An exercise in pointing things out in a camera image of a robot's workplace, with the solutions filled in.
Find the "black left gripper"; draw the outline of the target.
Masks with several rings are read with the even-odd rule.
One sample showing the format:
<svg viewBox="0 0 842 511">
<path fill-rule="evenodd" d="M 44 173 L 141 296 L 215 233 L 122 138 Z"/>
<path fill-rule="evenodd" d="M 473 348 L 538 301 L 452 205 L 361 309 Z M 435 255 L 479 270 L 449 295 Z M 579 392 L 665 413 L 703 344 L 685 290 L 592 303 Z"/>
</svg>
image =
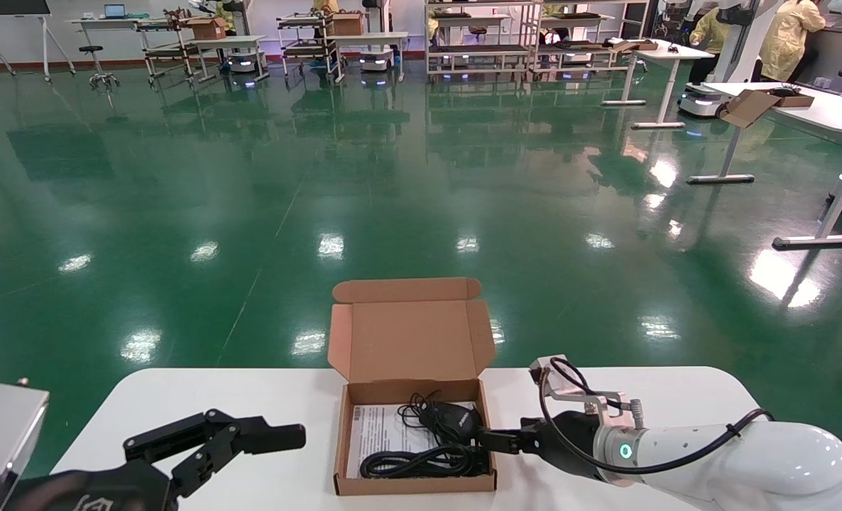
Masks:
<svg viewBox="0 0 842 511">
<path fill-rule="evenodd" d="M 219 410 L 165 424 L 124 442 L 128 463 L 104 471 L 71 470 L 21 480 L 4 510 L 177 510 L 239 454 L 303 449 L 301 424 L 269 426 L 261 415 L 236 418 Z M 151 463 L 192 453 L 171 478 Z"/>
</svg>

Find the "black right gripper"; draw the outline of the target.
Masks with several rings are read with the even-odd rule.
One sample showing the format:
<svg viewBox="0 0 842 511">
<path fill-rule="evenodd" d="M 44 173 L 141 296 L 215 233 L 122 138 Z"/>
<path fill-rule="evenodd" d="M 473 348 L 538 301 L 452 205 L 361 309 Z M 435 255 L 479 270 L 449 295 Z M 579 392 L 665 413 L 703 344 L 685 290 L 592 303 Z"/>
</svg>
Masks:
<svg viewBox="0 0 842 511">
<path fill-rule="evenodd" d="M 606 478 L 599 469 L 568 449 L 560 439 L 560 434 L 563 434 L 586 455 L 593 456 L 594 439 L 598 430 L 597 416 L 580 412 L 562 412 L 554 415 L 553 421 L 558 426 L 557 428 L 548 424 L 547 420 L 543 420 L 541 426 L 538 427 L 538 432 L 532 427 L 480 428 L 479 443 L 498 444 L 496 453 L 500 454 L 540 456 L 545 463 L 568 475 L 605 483 Z"/>
</svg>

